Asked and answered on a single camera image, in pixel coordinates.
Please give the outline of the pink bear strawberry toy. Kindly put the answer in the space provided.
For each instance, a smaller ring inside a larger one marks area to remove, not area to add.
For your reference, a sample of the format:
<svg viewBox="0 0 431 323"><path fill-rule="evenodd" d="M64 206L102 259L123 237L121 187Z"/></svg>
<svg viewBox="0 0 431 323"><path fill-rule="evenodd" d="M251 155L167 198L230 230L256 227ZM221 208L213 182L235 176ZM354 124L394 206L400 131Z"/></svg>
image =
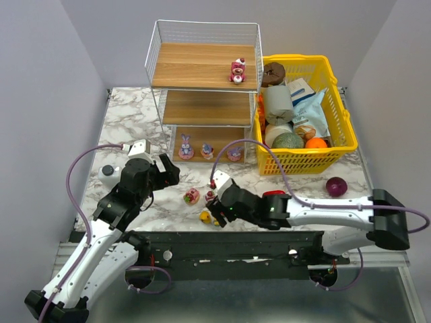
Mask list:
<svg viewBox="0 0 431 323"><path fill-rule="evenodd" d="M216 199L216 198L217 198L217 195L215 194L215 192L214 192L214 191L209 190L209 191L207 191L207 193L205 194L204 198L205 198L205 202L206 202L206 203L208 203L208 202L211 202L211 201L213 201L214 199Z"/></svg>

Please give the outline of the pink strawberry cake toy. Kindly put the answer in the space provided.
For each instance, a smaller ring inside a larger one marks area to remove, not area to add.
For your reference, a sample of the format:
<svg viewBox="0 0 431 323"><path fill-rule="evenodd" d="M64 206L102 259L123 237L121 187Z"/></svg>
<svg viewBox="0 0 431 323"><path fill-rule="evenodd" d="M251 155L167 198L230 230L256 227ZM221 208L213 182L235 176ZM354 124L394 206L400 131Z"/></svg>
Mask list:
<svg viewBox="0 0 431 323"><path fill-rule="evenodd" d="M200 192L196 188L190 188L184 195L183 200L187 205L195 205L200 199Z"/></svg>

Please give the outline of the purple bunny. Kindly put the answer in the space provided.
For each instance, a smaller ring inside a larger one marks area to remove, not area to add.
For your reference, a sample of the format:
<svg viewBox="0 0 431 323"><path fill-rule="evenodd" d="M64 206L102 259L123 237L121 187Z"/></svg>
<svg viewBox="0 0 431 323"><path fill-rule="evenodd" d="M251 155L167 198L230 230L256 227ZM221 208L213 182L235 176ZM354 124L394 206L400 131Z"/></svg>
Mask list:
<svg viewBox="0 0 431 323"><path fill-rule="evenodd" d="M178 156L182 160L189 160L195 154L193 147L189 143L190 138L191 137L189 135L185 135L185 134L181 135L182 143L178 150Z"/></svg>

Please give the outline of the purple bunny donut toy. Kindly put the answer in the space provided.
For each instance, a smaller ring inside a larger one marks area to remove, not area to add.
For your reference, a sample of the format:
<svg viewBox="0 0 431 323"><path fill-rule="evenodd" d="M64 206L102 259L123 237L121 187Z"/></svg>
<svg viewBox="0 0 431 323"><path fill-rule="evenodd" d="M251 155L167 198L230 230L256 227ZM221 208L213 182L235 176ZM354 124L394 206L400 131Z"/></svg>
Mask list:
<svg viewBox="0 0 431 323"><path fill-rule="evenodd" d="M201 155L204 159L206 160L210 160L213 158L213 152L214 152L214 148L208 144L208 143L203 143L201 146Z"/></svg>

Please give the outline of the purple bunny figure toy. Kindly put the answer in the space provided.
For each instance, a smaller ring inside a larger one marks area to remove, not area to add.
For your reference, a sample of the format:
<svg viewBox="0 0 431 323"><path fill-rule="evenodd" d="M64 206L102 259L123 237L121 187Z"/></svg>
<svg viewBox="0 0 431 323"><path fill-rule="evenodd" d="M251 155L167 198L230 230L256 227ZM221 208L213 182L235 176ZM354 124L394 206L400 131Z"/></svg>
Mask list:
<svg viewBox="0 0 431 323"><path fill-rule="evenodd" d="M229 148L229 150L226 152L226 155L231 162L239 162L242 158L243 151L243 146L235 146L233 148Z"/></svg>

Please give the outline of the pink bear cake toy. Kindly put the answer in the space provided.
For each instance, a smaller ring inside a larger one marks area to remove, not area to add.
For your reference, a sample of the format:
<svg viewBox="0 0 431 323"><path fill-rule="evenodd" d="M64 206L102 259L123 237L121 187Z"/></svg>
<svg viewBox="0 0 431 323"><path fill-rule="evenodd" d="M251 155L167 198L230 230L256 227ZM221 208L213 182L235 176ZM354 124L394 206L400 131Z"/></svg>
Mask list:
<svg viewBox="0 0 431 323"><path fill-rule="evenodd" d="M244 58L239 58L232 62L229 80L236 85L243 83L245 81L245 67Z"/></svg>

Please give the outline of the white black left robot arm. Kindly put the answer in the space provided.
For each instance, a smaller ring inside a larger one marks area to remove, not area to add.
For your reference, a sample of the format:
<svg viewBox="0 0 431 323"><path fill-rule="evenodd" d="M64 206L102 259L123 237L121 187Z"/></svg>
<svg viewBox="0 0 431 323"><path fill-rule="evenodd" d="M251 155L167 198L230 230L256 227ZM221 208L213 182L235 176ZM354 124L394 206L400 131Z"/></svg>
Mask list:
<svg viewBox="0 0 431 323"><path fill-rule="evenodd" d="M151 259L150 243L129 224L154 192L179 183L180 170L167 154L155 161L129 159L111 191L99 200L86 233L69 260L40 291L31 290L26 304L39 322L85 322L89 301L107 287L116 274L133 266L140 256Z"/></svg>

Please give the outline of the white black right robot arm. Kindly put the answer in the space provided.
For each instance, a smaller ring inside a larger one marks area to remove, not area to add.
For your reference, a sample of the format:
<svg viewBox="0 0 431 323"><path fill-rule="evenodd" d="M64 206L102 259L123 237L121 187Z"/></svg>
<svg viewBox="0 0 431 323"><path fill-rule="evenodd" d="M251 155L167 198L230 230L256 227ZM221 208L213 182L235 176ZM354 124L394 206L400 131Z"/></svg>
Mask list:
<svg viewBox="0 0 431 323"><path fill-rule="evenodd" d="M289 194L258 196L231 183L221 194L207 193L205 206L220 227L237 219L269 230L329 225L332 229L321 238L321 252L329 256L364 246L390 251L410 247L404 206L383 189L356 199L296 200Z"/></svg>

